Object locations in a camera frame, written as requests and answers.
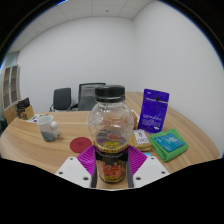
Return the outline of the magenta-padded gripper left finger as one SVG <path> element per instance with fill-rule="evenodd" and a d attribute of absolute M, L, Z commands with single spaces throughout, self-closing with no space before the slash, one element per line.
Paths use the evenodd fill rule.
<path fill-rule="evenodd" d="M 77 157 L 68 157 L 56 175 L 84 188 L 97 185 L 95 147 L 85 149 Z"/>

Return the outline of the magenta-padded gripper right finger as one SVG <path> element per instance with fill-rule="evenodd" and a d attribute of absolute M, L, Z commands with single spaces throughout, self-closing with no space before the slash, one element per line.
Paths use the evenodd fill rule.
<path fill-rule="evenodd" d="M 127 181 L 129 188 L 140 188 L 167 176 L 169 172 L 155 156 L 128 147 Z"/>

